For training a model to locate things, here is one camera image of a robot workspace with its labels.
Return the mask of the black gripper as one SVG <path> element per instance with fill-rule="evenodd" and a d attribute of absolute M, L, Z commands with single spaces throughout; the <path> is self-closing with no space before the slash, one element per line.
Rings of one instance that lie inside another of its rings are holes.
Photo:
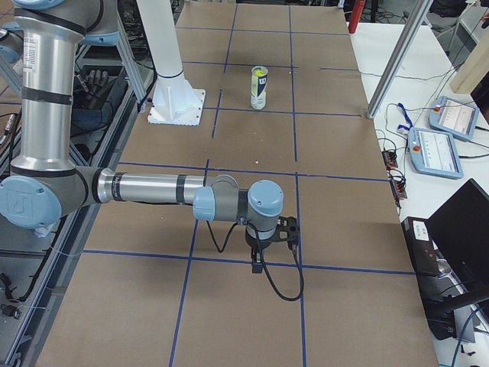
<path fill-rule="evenodd" d="M 256 235 L 256 231 L 250 226 L 246 227 L 245 240 L 247 244 L 251 247 L 251 272 L 253 274 L 261 274 L 263 272 L 263 263 L 258 259 L 259 249 L 263 251 L 270 247 L 274 243 L 285 242 L 286 237 L 280 236 L 279 229 L 275 229 L 274 234 L 267 239 L 261 238 L 262 232 Z"/>

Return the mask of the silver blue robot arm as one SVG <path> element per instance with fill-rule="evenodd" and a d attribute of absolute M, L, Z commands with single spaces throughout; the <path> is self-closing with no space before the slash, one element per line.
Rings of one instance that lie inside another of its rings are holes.
<path fill-rule="evenodd" d="M 283 191 L 270 180 L 240 189 L 233 177 L 116 173 L 69 159 L 76 46 L 96 35 L 119 37 L 114 1 L 17 1 L 24 33 L 21 150 L 1 184 L 1 213 L 37 229 L 94 203 L 110 201 L 191 206 L 201 221 L 245 227 L 255 273 L 264 250 L 284 230 Z"/>

